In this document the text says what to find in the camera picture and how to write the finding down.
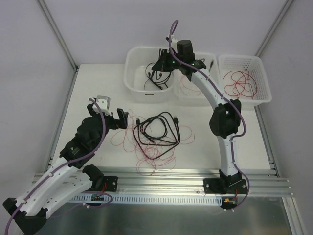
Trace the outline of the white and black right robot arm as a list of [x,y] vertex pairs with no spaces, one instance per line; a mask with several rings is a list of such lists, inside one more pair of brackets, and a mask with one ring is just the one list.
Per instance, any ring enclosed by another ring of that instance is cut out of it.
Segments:
[[242,104],[238,99],[231,99],[220,90],[218,84],[211,78],[211,67],[202,59],[195,58],[191,41],[180,40],[176,46],[176,50],[169,47],[159,51],[153,70],[160,72],[179,70],[200,89],[213,109],[209,127],[218,139],[221,167],[218,178],[203,180],[204,191],[216,194],[248,194],[249,180],[238,168],[235,160],[234,139],[239,137],[237,133],[239,126],[245,125],[241,114]]

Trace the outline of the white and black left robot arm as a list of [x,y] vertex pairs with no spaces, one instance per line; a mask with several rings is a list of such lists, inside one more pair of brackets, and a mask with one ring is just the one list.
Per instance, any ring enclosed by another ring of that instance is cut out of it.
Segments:
[[88,111],[90,116],[82,121],[51,168],[24,195],[4,201],[9,220],[15,221],[24,234],[37,233],[60,206],[81,192],[116,191],[117,177],[104,176],[96,166],[86,163],[109,130],[127,128],[128,112],[117,109],[119,118],[115,119],[97,113],[91,105]]

